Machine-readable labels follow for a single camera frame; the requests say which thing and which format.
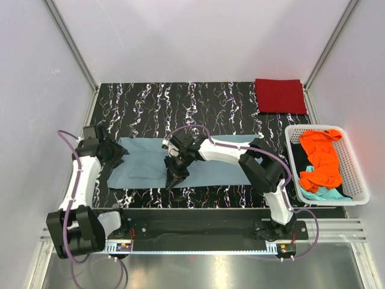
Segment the light blue t-shirt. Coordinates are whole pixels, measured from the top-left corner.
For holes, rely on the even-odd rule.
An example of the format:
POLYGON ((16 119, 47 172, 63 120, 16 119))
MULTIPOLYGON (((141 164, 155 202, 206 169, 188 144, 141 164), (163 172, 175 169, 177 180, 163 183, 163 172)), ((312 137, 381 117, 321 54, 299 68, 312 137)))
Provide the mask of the light blue t-shirt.
MULTIPOLYGON (((147 189, 166 187, 166 150, 160 138, 122 137, 118 144, 129 153, 123 162, 112 170, 107 180, 108 188, 147 189)), ((208 187, 215 185, 249 185, 239 165, 221 161, 196 161, 188 167, 189 177, 177 185, 183 187, 208 187)))

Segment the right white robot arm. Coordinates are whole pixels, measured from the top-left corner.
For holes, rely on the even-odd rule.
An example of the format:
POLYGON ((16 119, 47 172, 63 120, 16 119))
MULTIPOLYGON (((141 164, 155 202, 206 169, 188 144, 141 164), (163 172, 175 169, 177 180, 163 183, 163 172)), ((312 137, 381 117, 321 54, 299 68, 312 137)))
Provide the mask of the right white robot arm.
POLYGON ((188 166, 195 161, 237 165, 252 188, 263 194, 270 209, 270 224, 256 228, 255 234, 267 241, 292 238, 296 216, 285 189, 284 171, 287 167, 280 157, 264 150, 259 139, 234 143, 203 135, 193 137, 181 132, 164 139, 162 147, 168 150, 164 158, 167 190, 189 177, 188 166))

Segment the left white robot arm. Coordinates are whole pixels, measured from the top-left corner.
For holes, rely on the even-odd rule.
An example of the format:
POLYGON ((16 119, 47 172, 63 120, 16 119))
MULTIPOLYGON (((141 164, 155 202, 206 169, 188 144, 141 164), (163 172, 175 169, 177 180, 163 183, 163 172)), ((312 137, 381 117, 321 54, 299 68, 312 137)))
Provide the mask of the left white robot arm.
POLYGON ((102 169, 123 164, 127 149, 112 139, 102 125, 85 126, 77 145, 68 141, 69 132, 57 133, 72 152, 72 174, 66 195, 57 211, 46 218, 51 240, 61 259, 77 262, 77 256, 88 256, 105 249, 106 239, 128 235, 130 224, 121 209, 96 213, 92 200, 96 181, 102 169))

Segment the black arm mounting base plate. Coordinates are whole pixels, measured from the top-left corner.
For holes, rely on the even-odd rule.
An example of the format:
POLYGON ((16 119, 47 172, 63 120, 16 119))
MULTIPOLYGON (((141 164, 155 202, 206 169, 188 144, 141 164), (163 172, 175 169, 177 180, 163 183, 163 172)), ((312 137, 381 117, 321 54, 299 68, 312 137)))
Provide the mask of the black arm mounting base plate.
POLYGON ((126 208, 123 212, 135 232, 135 253, 258 253, 266 250, 267 241, 309 240, 300 220, 294 225, 294 236, 268 236, 272 230, 267 208, 126 208))

